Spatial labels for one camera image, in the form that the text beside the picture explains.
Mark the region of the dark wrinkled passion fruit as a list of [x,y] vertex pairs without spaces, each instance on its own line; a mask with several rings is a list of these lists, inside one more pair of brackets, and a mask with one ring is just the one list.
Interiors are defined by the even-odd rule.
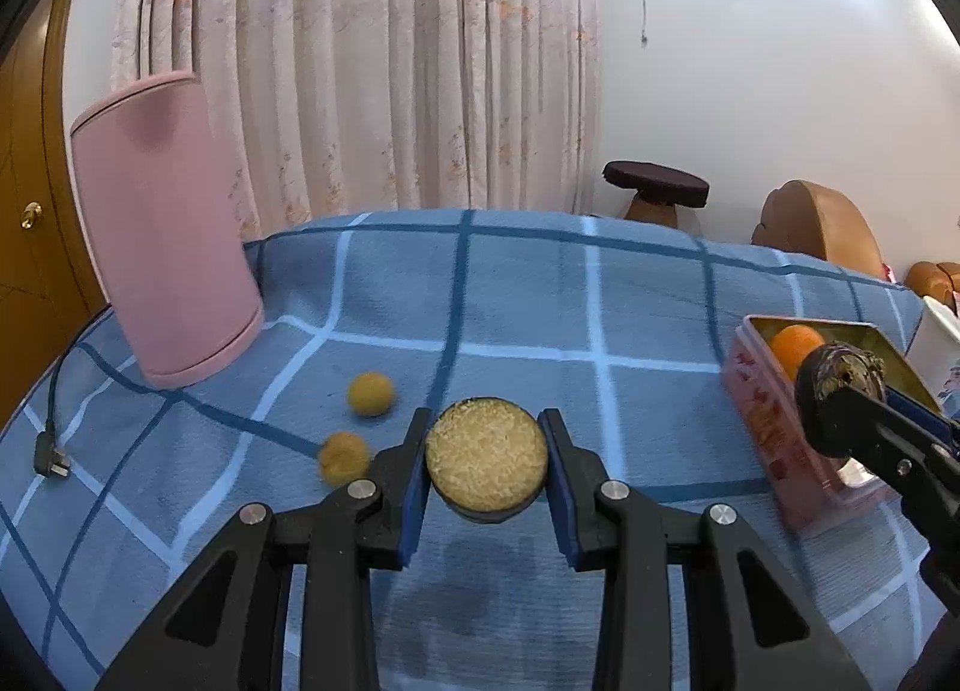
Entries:
[[832,459],[850,454],[839,421],[827,411],[828,397],[853,389],[885,404],[885,372],[884,359],[846,342],[825,343],[802,359],[794,379],[794,400],[805,441],[815,452]]

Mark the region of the large orange mandarin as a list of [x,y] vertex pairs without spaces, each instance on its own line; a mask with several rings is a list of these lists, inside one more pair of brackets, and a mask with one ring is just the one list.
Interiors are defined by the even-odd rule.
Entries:
[[827,343],[825,337],[811,326],[791,324],[773,335],[768,348],[778,361],[789,382],[796,381],[804,359]]

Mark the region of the halved passion fruit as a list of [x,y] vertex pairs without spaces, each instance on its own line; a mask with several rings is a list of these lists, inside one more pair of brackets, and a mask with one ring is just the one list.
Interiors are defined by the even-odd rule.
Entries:
[[434,489],[457,514],[500,524],[534,503],[544,487],[547,439],[519,405],[464,398],[428,429],[425,462]]

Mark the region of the white paper cup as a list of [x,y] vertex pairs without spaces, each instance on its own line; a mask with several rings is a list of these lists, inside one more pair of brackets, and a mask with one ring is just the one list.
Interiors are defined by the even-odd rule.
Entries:
[[908,347],[907,361],[940,405],[958,392],[958,358],[957,314],[947,304],[924,296],[923,314]]

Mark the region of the small yellow fruit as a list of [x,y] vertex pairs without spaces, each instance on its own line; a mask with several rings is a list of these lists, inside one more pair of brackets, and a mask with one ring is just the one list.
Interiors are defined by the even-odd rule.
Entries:
[[362,372],[348,386],[348,407],[361,418],[386,415],[394,405],[394,400],[394,382],[382,372]]
[[317,462],[325,485],[340,488],[366,476],[371,464],[370,448],[358,434],[337,431],[320,444]]

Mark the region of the pink metal tin box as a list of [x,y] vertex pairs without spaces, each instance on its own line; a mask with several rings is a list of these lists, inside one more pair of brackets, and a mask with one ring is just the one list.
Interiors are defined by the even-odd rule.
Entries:
[[784,525],[797,533],[823,532],[866,514],[893,491],[853,460],[827,459],[805,441],[794,384],[770,350],[794,317],[750,316],[734,332],[722,381],[754,438]]

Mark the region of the brown leather sofa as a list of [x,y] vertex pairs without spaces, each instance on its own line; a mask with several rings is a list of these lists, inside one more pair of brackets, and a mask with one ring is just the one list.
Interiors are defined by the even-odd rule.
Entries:
[[930,296],[958,313],[960,264],[958,262],[916,262],[911,265],[905,285],[918,296]]

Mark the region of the blue checked tablecloth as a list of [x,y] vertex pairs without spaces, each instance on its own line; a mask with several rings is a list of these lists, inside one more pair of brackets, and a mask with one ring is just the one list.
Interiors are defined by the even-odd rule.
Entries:
[[[89,689],[241,506],[324,498],[316,452],[397,444],[413,412],[477,395],[556,408],[579,446],[656,501],[730,504],[804,585],[877,689],[939,621],[923,538],[896,506],[793,535],[722,384],[744,317],[861,320],[905,348],[907,288],[822,260],[560,214],[331,218],[254,242],[262,332],[217,376],[151,389],[99,317],[2,436],[2,593],[68,689]],[[392,379],[356,416],[358,374]]]

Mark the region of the dark round stool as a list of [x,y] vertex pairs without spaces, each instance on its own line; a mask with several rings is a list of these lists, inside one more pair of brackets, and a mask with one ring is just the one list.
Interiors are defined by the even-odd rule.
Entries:
[[680,207],[700,210],[708,203],[708,181],[663,164],[609,161],[602,178],[610,186],[633,193],[625,214],[630,221],[677,228]]

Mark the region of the pink cylindrical appliance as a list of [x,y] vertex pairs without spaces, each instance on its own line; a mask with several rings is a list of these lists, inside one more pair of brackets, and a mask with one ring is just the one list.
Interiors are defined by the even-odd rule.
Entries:
[[177,389],[226,368],[263,303],[199,77],[124,86],[78,116],[70,147],[89,252],[143,376]]

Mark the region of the pink floral curtain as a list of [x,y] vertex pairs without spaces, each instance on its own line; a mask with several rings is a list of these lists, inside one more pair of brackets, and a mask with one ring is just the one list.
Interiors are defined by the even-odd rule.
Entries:
[[119,85],[205,88],[245,239],[364,210],[585,212],[599,0],[119,0]]

